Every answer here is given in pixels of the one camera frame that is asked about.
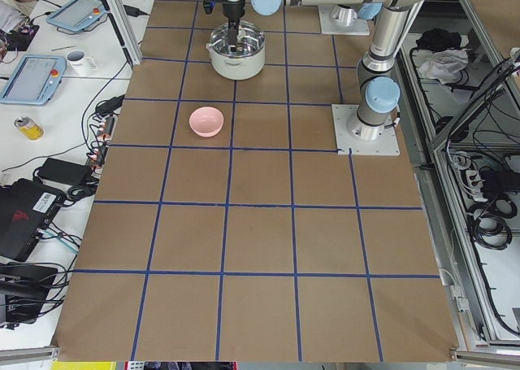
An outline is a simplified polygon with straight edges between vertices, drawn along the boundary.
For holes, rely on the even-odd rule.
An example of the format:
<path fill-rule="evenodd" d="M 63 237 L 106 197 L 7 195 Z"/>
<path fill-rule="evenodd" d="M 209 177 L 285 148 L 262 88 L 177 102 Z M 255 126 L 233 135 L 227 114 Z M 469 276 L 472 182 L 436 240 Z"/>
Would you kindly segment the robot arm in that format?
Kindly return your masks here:
<path fill-rule="evenodd" d="M 272 15 L 281 6 L 345 5 L 354 7 L 379 3 L 382 6 L 375 22 L 372 42 L 362 56 L 357 77 L 360 83 L 361 103 L 357 112 L 347 122 L 349 133 L 358 140 L 374 141 L 384 130 L 384 124 L 400 97 L 400 89 L 390 77 L 395 56 L 401 40 L 414 21 L 412 10 L 424 0 L 203 0 L 206 13 L 211 13 L 215 4 L 223 7 L 227 18 L 228 43 L 236 46 L 245 4 L 251 2 L 259 15 Z"/>

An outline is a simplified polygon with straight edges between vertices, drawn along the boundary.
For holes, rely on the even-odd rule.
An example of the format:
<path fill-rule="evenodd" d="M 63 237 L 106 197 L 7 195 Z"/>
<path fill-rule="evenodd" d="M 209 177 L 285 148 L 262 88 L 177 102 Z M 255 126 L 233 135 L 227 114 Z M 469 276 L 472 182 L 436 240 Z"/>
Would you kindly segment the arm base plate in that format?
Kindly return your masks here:
<path fill-rule="evenodd" d="M 332 120 L 339 155 L 398 156 L 400 149 L 390 114 L 379 126 L 358 118 L 358 105 L 333 104 Z"/>
<path fill-rule="evenodd" d="M 319 5 L 321 34 L 368 36 L 370 29 L 366 20 L 359 19 L 352 8 L 340 5 Z"/>

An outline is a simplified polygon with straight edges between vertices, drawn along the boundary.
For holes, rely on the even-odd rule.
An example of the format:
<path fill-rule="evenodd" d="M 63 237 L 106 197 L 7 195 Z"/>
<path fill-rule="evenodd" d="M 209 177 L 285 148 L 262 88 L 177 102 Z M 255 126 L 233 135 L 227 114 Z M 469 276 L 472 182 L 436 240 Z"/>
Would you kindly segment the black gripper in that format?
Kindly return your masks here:
<path fill-rule="evenodd" d="M 245 0 L 223 0 L 223 14 L 227 22 L 227 43 L 230 52 L 235 52 L 240 31 L 240 19 L 245 14 Z"/>

